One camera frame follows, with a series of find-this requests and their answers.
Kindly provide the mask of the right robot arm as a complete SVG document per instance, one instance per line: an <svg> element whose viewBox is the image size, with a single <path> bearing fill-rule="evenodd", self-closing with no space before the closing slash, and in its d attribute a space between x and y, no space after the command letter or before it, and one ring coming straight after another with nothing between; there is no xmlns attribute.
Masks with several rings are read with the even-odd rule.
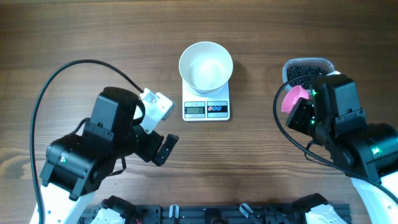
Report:
<svg viewBox="0 0 398 224"><path fill-rule="evenodd" d="M397 223L397 130L366 122L351 78L327 75L308 90L295 86L281 110L290 129L323 146L333 166L351 178L373 223Z"/></svg>

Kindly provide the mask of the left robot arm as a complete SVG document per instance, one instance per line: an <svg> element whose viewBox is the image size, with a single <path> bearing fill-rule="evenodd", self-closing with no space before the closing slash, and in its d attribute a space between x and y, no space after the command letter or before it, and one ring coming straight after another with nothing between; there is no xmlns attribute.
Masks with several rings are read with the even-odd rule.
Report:
<svg viewBox="0 0 398 224"><path fill-rule="evenodd" d="M178 136L163 137L155 127L166 120L174 103L161 93L145 89L140 95L108 86L98 95L92 114L76 131L55 140L46 151L40 173L42 207L36 207L31 223L76 223L92 201L102 181L123 171L117 160L137 154L144 162L162 166Z"/></svg>

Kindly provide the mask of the pink measuring scoop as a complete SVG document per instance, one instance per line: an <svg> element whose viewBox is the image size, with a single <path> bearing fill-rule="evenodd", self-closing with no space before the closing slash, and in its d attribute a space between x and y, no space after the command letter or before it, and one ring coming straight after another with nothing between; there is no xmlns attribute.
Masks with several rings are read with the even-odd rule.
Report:
<svg viewBox="0 0 398 224"><path fill-rule="evenodd" d="M281 112L289 114L300 98L308 100L310 95L301 85L294 86L283 99Z"/></svg>

